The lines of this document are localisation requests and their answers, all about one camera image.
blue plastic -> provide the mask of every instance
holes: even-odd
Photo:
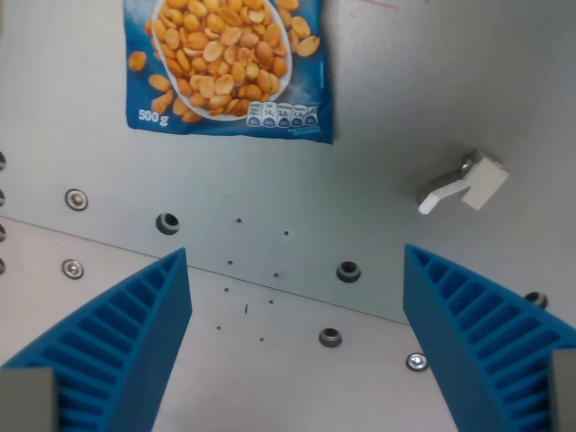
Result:
[[[405,254],[404,311],[458,430],[551,430],[550,354],[576,347],[576,330],[440,256]]]
[[[60,432],[148,432],[192,315],[184,249],[38,337],[3,367],[51,367]]]

blue packaging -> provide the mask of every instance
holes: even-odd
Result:
[[[124,0],[133,129],[332,143],[321,0]]]

screw head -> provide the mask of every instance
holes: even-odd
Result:
[[[67,259],[62,263],[62,273],[70,279],[80,279],[84,276],[84,268],[75,259]]]
[[[406,359],[406,366],[414,372],[423,372],[428,369],[428,360],[422,353],[412,353]]]
[[[70,189],[64,195],[66,205],[76,212],[81,212],[88,207],[88,197],[79,189]]]

metal rivet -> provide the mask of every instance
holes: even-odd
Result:
[[[335,328],[324,328],[320,332],[318,340],[324,347],[336,348],[342,343],[342,335]]]
[[[84,276],[84,268],[75,259],[67,259],[62,263],[62,273],[70,279],[80,279]]]
[[[336,276],[342,282],[351,284],[360,279],[360,266],[352,261],[345,261],[336,267]]]
[[[406,358],[406,366],[414,372],[424,372],[428,369],[428,360],[422,353],[412,353]]]
[[[526,294],[524,298],[541,309],[548,307],[548,296],[543,292],[534,291]]]
[[[88,207],[88,197],[79,189],[69,189],[64,195],[66,205],[76,212],[81,212]]]
[[[173,236],[180,230],[180,222],[172,213],[161,213],[156,218],[156,228],[162,234]]]

nutrition label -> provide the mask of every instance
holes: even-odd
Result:
[[[246,124],[265,128],[300,128],[318,124],[318,106],[290,103],[251,102]]]

